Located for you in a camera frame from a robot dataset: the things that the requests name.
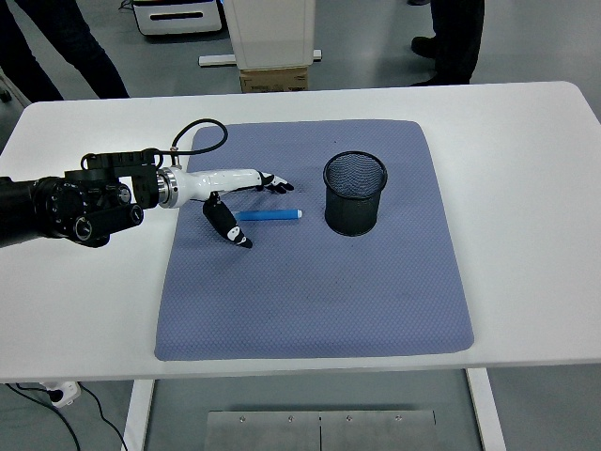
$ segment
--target blue mat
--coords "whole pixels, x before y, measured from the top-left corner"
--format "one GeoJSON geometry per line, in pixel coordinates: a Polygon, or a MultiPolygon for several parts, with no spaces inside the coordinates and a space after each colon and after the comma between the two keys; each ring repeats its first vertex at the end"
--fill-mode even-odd
{"type": "MultiPolygon", "coordinates": [[[[439,186],[414,122],[343,120],[228,126],[222,148],[188,172],[255,168],[296,190],[226,194],[231,210],[300,209],[298,221],[244,222],[253,249],[222,239],[202,204],[180,213],[155,354],[164,361],[444,353],[473,343],[439,186]],[[360,237],[329,229],[323,167],[346,150],[388,170],[378,223],[360,237]]],[[[201,129],[194,148],[217,142],[201,129]]]]}

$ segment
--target blue marker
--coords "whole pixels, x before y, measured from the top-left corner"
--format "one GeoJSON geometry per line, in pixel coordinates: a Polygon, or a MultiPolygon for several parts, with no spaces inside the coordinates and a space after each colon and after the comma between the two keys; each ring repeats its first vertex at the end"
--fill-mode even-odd
{"type": "Polygon", "coordinates": [[[272,221],[280,219],[299,219],[302,217],[301,210],[253,210],[234,211],[234,217],[238,221],[272,221]]]}

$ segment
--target black pants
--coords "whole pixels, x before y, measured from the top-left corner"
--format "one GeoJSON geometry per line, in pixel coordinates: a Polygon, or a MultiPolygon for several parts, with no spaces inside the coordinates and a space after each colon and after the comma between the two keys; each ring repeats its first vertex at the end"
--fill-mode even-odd
{"type": "Polygon", "coordinates": [[[480,53],[485,0],[432,0],[430,7],[438,46],[437,73],[468,81],[480,53]]]}
{"type": "MultiPolygon", "coordinates": [[[[84,76],[98,97],[129,97],[113,62],[90,33],[75,0],[15,1],[65,60],[84,76]]],[[[63,100],[32,55],[6,0],[0,0],[0,67],[30,101],[63,100]]]]}

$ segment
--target gray floor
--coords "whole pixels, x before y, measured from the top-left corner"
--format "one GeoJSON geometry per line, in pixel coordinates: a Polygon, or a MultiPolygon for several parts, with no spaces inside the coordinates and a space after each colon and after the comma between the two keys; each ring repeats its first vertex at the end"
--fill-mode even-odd
{"type": "MultiPolygon", "coordinates": [[[[8,3],[40,64],[65,98],[94,99],[79,73],[57,55],[12,0],[8,3]]],[[[120,0],[79,0],[78,3],[133,97],[239,93],[235,67],[199,69],[197,66],[197,57],[201,54],[232,53],[227,32],[148,39],[138,33],[130,12],[117,11],[120,0]]],[[[597,117],[601,117],[600,30],[601,2],[598,0],[487,2],[483,45],[472,82],[566,80],[582,90],[597,117]]],[[[404,0],[319,0],[316,47],[322,50],[323,61],[310,68],[310,88],[406,86],[425,80],[432,75],[431,63],[412,54],[408,43],[413,36],[431,34],[428,7],[409,7],[404,0]]],[[[6,143],[19,113],[15,102],[0,104],[0,148],[6,143]]],[[[490,371],[490,378],[508,450],[601,449],[599,365],[495,369],[490,371]]],[[[469,443],[463,449],[472,449],[473,423],[463,412],[467,392],[459,380],[456,372],[438,376],[370,373],[270,380],[273,386],[284,390],[282,397],[268,393],[261,385],[263,382],[253,378],[165,381],[157,385],[147,449],[202,449],[203,410],[219,407],[220,402],[226,407],[378,408],[419,404],[438,406],[440,410],[444,408],[440,404],[443,404],[441,386],[454,387],[455,408],[465,419],[459,429],[455,428],[455,440],[452,434],[446,436],[447,449],[460,449],[458,446],[462,443],[469,443]],[[406,392],[399,388],[414,387],[412,384],[417,380],[436,387],[432,397],[422,398],[421,403],[414,394],[404,395],[406,392]],[[313,387],[319,387],[318,396],[313,393],[313,387]],[[364,387],[377,387],[377,390],[365,391],[364,387]],[[290,390],[300,400],[290,397],[290,390]]],[[[89,388],[97,391],[105,415],[122,428],[131,382],[94,382],[89,388]]],[[[90,399],[83,397],[76,401],[64,414],[72,421],[83,449],[118,449],[115,434],[100,421],[90,399]]],[[[75,449],[58,418],[39,406],[28,404],[6,387],[0,387],[0,443],[7,451],[75,449]]]]}

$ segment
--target mesh cup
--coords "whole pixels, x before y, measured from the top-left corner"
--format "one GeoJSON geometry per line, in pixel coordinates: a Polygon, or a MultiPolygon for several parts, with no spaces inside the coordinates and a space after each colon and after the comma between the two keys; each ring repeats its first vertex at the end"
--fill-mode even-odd
{"type": "Polygon", "coordinates": [[[328,226],[350,237],[371,230],[387,179],[384,164],[369,153],[350,151],[331,158],[323,170],[328,226]]]}

